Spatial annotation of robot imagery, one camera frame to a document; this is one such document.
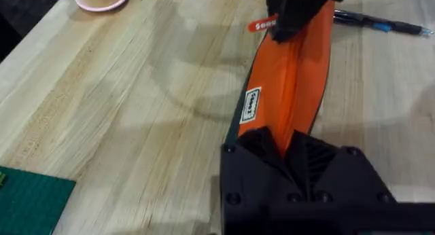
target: black pen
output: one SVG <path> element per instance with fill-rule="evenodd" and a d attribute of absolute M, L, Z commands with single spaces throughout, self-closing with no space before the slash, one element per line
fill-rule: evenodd
<path fill-rule="evenodd" d="M 396 31 L 410 35 L 429 36 L 434 32 L 422 26 L 408 24 L 405 22 L 391 21 L 383 18 L 376 18 L 365 14 L 335 10 L 334 22 L 336 24 L 346 24 L 352 26 L 368 26 L 381 31 Z"/>

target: cup base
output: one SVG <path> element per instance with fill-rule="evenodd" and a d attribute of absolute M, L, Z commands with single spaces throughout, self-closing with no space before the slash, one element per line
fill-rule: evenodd
<path fill-rule="evenodd" d="M 86 5 L 83 0 L 75 0 L 77 5 L 81 7 L 83 10 L 89 11 L 89 12 L 106 12 L 109 10 L 114 10 L 115 8 L 121 6 L 126 0 L 118 0 L 114 4 L 107 6 L 107 7 L 90 7 Z"/>

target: red tag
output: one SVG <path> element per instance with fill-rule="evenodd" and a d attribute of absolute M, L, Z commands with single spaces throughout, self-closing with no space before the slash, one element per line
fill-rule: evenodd
<path fill-rule="evenodd" d="M 270 17 L 262 19 L 262 20 L 253 21 L 253 22 L 249 23 L 249 25 L 247 26 L 247 29 L 251 32 L 256 32 L 256 31 L 265 30 L 267 28 L 271 28 L 272 26 L 274 26 L 277 23 L 277 18 L 278 18 L 278 15 L 275 14 L 273 16 L 270 16 Z"/>

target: green cutting mat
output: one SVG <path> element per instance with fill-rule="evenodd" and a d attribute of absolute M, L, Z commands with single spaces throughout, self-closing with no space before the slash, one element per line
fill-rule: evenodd
<path fill-rule="evenodd" d="M 75 181 L 2 166 L 0 173 L 0 235 L 51 234 Z"/>

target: orange bag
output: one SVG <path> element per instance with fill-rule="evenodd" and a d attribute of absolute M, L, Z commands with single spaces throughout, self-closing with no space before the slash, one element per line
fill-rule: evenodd
<path fill-rule="evenodd" d="M 333 15 L 329 1 L 291 40 L 277 43 L 266 35 L 247 84 L 239 136 L 267 126 L 283 156 L 294 130 L 310 131 L 328 75 Z"/>

